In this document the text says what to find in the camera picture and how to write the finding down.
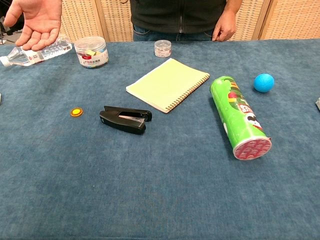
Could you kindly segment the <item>person's right hand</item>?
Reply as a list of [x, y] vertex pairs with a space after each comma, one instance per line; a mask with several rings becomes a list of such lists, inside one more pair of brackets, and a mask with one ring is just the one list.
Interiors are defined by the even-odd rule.
[[16, 46], [40, 51], [53, 44], [59, 36], [62, 0], [12, 0], [4, 25], [12, 27], [23, 15], [24, 25]]

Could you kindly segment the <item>person's left hand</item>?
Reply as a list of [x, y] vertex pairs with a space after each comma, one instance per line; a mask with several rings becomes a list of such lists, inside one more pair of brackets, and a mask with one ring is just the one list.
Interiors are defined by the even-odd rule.
[[232, 10], [224, 10], [218, 19], [212, 41], [224, 42], [229, 40], [236, 32], [236, 14]]

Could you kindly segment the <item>person's left forearm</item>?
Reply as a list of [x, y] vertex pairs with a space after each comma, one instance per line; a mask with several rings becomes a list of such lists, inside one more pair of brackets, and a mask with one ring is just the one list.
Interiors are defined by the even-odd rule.
[[243, 0], [226, 0], [223, 14], [230, 18], [235, 18]]

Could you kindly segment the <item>person in black jacket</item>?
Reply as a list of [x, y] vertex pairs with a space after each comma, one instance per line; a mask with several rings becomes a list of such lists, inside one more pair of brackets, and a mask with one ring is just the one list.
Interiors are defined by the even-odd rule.
[[[131, 42], [129, 0], [62, 0], [60, 32], [72, 42], [100, 36]], [[243, 0], [231, 41], [319, 39], [320, 0]]]
[[211, 41], [227, 0], [130, 0], [133, 40]]

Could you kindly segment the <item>black stapler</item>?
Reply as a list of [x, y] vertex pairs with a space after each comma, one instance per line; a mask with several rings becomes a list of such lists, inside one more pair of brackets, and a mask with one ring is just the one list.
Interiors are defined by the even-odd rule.
[[146, 130], [145, 122], [152, 120], [152, 113], [149, 110], [105, 105], [99, 117], [103, 124], [112, 128], [142, 135]]

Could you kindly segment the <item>clear plastic water bottle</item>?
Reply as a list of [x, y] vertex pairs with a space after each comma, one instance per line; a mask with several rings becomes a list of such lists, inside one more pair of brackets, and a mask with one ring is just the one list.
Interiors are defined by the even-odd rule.
[[14, 47], [7, 56], [1, 56], [0, 61], [5, 67], [12, 65], [31, 66], [33, 64], [63, 55], [72, 50], [72, 44], [66, 34], [60, 34], [50, 46], [39, 51], [23, 50], [22, 47]]

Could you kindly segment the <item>clear jar of colourful clips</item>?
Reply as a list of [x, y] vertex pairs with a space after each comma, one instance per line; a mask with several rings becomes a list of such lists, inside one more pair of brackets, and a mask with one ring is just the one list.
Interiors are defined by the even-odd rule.
[[74, 48], [79, 63], [88, 69], [101, 67], [109, 62], [107, 44], [101, 36], [87, 36], [78, 39]]

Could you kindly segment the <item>small clear plastic jar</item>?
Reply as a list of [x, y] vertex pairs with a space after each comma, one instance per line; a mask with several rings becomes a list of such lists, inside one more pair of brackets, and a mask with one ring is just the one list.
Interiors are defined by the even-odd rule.
[[172, 43], [169, 40], [157, 40], [154, 43], [154, 54], [159, 58], [167, 58], [172, 53]]

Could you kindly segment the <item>blue ball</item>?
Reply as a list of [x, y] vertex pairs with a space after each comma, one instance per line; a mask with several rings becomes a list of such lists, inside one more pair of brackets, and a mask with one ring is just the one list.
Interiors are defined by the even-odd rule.
[[267, 73], [259, 74], [253, 81], [253, 87], [260, 93], [269, 92], [275, 85], [275, 79]]

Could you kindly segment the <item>spiral-bound notebook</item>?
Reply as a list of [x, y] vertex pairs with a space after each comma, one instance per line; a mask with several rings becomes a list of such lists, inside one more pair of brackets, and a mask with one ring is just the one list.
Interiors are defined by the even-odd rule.
[[167, 114], [209, 78], [209, 73], [169, 58], [128, 85], [126, 91]]

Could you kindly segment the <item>green chips can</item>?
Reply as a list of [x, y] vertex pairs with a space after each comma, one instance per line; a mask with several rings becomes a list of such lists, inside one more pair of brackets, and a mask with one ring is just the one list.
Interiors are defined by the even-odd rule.
[[238, 160], [253, 160], [266, 154], [272, 147], [251, 106], [231, 76], [215, 79], [210, 92], [224, 130]]

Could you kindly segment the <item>blue tablecloth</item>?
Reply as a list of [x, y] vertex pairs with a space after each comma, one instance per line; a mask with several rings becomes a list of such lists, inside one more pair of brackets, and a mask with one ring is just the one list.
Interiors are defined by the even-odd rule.
[[[320, 39], [176, 42], [172, 57], [210, 78], [168, 114], [126, 92], [163, 63], [154, 43], [107, 51], [95, 69], [73, 50], [0, 63], [0, 240], [320, 240]], [[260, 158], [233, 155], [210, 93], [223, 75], [271, 138]], [[125, 132], [104, 106], [152, 119]]]

